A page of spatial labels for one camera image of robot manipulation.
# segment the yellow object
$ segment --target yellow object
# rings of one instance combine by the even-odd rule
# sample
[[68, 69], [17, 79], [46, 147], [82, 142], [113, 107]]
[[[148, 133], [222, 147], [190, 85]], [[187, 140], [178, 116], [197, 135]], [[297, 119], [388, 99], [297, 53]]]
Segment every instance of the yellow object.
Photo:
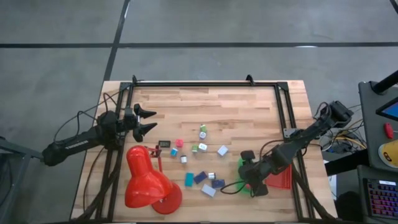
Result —
[[354, 139], [350, 139], [350, 138], [346, 138], [346, 137], [337, 137], [336, 140], [346, 140], [346, 141], [350, 141], [353, 142], [359, 146], [361, 146], [363, 149], [366, 149], [366, 147], [364, 145], [362, 145], [361, 143], [359, 143], [358, 141], [355, 141]]
[[398, 140], [382, 144], [379, 147], [379, 156], [387, 166], [398, 168]]

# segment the gray floor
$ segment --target gray floor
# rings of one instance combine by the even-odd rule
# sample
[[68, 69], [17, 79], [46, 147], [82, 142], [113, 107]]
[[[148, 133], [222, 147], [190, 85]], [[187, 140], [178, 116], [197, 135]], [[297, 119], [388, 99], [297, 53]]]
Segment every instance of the gray floor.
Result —
[[[0, 0], [0, 44], [112, 42], [122, 4]], [[136, 0], [126, 16], [121, 42], [398, 41], [388, 0]], [[65, 120], [97, 102], [109, 53], [0, 49], [0, 135], [45, 148]], [[119, 49], [111, 80], [302, 79], [314, 111], [322, 101], [358, 104], [358, 82], [397, 70], [396, 58], [397, 47]], [[91, 122], [83, 119], [82, 129]], [[74, 132], [72, 123], [60, 138]], [[67, 220], [82, 161], [78, 154], [56, 167], [33, 162], [13, 223]]]

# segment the red desk lamp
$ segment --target red desk lamp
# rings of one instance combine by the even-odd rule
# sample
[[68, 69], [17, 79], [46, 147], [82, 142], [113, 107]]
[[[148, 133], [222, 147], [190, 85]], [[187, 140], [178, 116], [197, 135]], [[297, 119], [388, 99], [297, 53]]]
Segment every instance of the red desk lamp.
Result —
[[[159, 171], [154, 170], [148, 151], [155, 152], [153, 157], [159, 160]], [[162, 161], [158, 149], [134, 146], [127, 152], [127, 163], [131, 179], [127, 185], [124, 202], [129, 208], [152, 205], [160, 214], [167, 215], [176, 211], [182, 201], [180, 187], [171, 182], [162, 173]]]

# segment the screen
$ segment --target screen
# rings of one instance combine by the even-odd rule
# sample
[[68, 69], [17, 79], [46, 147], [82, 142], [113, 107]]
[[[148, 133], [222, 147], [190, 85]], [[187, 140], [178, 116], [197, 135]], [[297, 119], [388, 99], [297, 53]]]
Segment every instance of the screen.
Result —
[[393, 186], [396, 186], [396, 185], [397, 185], [395, 182], [385, 181], [385, 180], [380, 180], [379, 183], [380, 183], [380, 184], [393, 185]]
[[394, 103], [393, 105], [391, 105], [389, 107], [387, 107], [382, 112], [385, 113], [385, 114], [388, 114], [390, 116], [394, 116], [394, 117], [398, 118], [398, 102]]

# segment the wooden table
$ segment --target wooden table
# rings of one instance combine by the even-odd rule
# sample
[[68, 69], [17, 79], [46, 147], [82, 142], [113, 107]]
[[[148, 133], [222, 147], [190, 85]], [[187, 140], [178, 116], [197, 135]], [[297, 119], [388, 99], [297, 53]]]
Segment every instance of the wooden table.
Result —
[[[288, 83], [297, 126], [298, 128], [306, 128], [313, 123], [313, 119], [304, 82], [297, 80], [288, 81]], [[102, 93], [111, 95], [118, 92], [119, 84], [120, 82], [104, 82], [101, 95]], [[186, 172], [193, 172], [197, 175], [203, 170], [216, 172], [217, 177], [224, 179], [226, 183], [234, 182], [238, 176], [238, 159], [241, 151], [253, 150], [258, 155], [265, 142], [282, 139], [273, 88], [135, 88], [132, 103], [140, 103], [145, 110], [157, 112], [157, 115], [142, 121], [143, 123], [157, 122], [158, 125], [144, 137], [144, 142], [140, 143], [141, 145], [155, 147], [159, 140], [170, 140], [174, 146], [176, 139], [184, 140], [183, 149], [180, 150], [178, 155], [187, 155], [188, 163], [186, 165], [180, 163], [179, 157], [171, 158], [169, 151], [162, 152], [164, 174], [180, 186], [183, 201], [181, 207], [170, 215], [160, 215], [151, 206], [135, 209], [125, 206], [124, 193], [131, 178], [125, 156], [130, 147], [137, 145], [132, 134], [129, 133], [126, 138], [119, 179], [114, 211], [115, 222], [272, 222], [297, 220], [291, 190], [269, 187], [267, 196], [256, 198], [250, 198], [247, 194], [225, 195], [218, 191], [214, 198], [211, 198], [200, 190], [203, 184], [211, 185], [210, 180], [205, 180], [193, 187], [184, 186]], [[97, 116], [104, 111], [104, 105], [101, 105], [97, 110]], [[199, 143], [198, 135], [201, 124], [205, 124], [208, 129], [208, 135], [204, 140], [204, 143], [208, 145], [208, 152], [199, 152], [194, 156], [191, 152], [191, 146]], [[229, 151], [221, 158], [216, 152], [222, 145], [227, 146]], [[100, 147], [97, 147], [87, 152], [72, 218], [79, 216], [83, 211], [83, 189], [90, 167], [100, 149]], [[87, 188], [86, 206], [100, 189], [105, 157], [106, 153], [103, 152], [93, 169]], [[336, 216], [335, 205], [319, 147], [308, 147], [304, 161], [311, 190], [328, 212]], [[158, 168], [157, 159], [153, 159], [152, 162], [154, 167]], [[303, 193], [300, 193], [302, 207], [305, 210]], [[105, 200], [105, 211], [107, 211], [108, 199]]]

